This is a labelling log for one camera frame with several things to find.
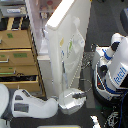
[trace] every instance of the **drawer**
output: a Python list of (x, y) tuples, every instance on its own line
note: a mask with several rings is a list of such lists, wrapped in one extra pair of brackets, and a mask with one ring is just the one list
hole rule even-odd
[(30, 66), (14, 66), (14, 67), (0, 67), (1, 76), (28, 76), (38, 75), (36, 65)]
[(0, 49), (31, 48), (27, 30), (0, 31)]
[(39, 87), (38, 76), (33, 81), (0, 82), (0, 83), (6, 85), (10, 89), (25, 89), (28, 92), (41, 91)]
[(0, 66), (35, 65), (31, 49), (0, 50)]

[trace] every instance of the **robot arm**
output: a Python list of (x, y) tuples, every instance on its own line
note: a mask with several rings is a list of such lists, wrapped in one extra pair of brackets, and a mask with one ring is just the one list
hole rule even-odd
[(12, 117), (50, 118), (57, 111), (58, 103), (53, 98), (43, 101), (26, 90), (9, 90), (0, 84), (0, 128), (10, 128)]
[(101, 70), (107, 70), (111, 64), (114, 53), (124, 36), (119, 33), (115, 33), (111, 38), (111, 46), (109, 47), (97, 47), (94, 55), (92, 69), (95, 69), (95, 65), (100, 61)]

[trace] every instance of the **drawer handle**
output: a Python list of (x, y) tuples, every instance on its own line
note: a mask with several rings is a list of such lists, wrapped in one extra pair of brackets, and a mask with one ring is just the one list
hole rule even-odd
[(9, 59), (7, 58), (7, 60), (5, 61), (0, 61), (0, 63), (8, 63)]
[(3, 72), (3, 73), (0, 72), (0, 75), (13, 75), (13, 74), (16, 74), (15, 70), (14, 72)]

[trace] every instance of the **wooden cabinet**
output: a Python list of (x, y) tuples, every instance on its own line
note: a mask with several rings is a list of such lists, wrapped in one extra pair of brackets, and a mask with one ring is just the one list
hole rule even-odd
[(0, 31), (0, 83), (11, 89), (26, 89), (34, 95), (44, 96), (35, 51), (30, 29)]

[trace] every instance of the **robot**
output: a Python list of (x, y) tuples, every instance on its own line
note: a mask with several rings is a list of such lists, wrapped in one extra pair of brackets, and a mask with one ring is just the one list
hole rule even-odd
[(0, 128), (10, 128), (13, 117), (50, 118), (58, 111), (58, 103), (50, 98), (43, 101), (26, 90), (8, 89), (0, 84)]
[(10, 128), (13, 117), (50, 118), (58, 108), (64, 114), (73, 114), (86, 101), (86, 94), (78, 89), (70, 88), (60, 94), (58, 100), (47, 101), (33, 97), (24, 89), (8, 89), (0, 84), (0, 128)]
[[(128, 34), (128, 9), (122, 10), (120, 20)], [(115, 33), (111, 46), (96, 47), (92, 69), (94, 94), (102, 102), (117, 104), (128, 90), (128, 37)]]

